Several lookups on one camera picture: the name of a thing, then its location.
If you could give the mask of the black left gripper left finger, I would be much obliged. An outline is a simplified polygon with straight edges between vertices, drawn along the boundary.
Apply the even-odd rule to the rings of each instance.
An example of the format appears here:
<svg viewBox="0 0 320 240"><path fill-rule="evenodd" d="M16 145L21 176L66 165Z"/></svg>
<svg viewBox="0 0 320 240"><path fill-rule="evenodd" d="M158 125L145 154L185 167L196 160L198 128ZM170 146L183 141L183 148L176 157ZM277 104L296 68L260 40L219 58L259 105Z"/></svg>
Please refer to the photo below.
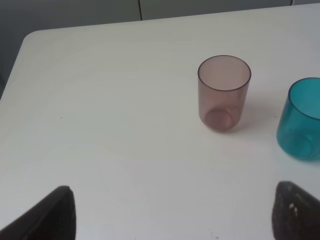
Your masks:
<svg viewBox="0 0 320 240"><path fill-rule="evenodd" d="M2 240L74 240L76 205L69 186L59 186L0 230Z"/></svg>

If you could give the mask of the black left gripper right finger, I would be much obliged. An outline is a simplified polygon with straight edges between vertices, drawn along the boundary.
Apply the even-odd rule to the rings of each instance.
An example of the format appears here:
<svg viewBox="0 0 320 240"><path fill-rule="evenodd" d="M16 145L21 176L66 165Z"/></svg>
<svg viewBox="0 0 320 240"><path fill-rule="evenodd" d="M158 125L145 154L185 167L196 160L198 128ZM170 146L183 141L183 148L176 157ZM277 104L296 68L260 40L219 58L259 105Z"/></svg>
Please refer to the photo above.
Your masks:
<svg viewBox="0 0 320 240"><path fill-rule="evenodd" d="M276 240L318 240L320 201L291 181L280 181L272 208Z"/></svg>

